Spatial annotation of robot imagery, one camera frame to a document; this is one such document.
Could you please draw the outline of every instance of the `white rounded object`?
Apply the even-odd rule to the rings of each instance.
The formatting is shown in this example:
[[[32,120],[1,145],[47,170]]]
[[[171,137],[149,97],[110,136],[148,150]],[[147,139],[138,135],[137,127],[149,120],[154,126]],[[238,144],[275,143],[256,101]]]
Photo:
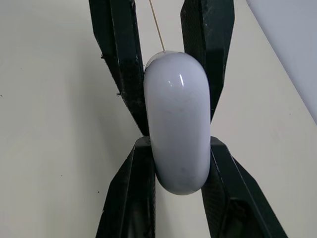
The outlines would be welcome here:
[[[210,93],[206,73],[185,53],[159,53],[144,93],[157,177],[168,191],[199,190],[210,170]]]

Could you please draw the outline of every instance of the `white wall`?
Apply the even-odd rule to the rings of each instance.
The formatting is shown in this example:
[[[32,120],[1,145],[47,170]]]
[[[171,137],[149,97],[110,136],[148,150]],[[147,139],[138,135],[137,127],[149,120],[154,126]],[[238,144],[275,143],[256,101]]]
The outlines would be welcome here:
[[[154,0],[182,50],[182,0]],[[137,0],[144,63],[160,51]],[[317,126],[244,0],[211,133],[257,179],[290,237],[314,237]],[[87,0],[0,1],[0,237],[94,237],[108,185],[140,136],[94,39]],[[157,183],[157,237],[209,237],[200,192]]]
[[[247,2],[317,123],[317,1]]]

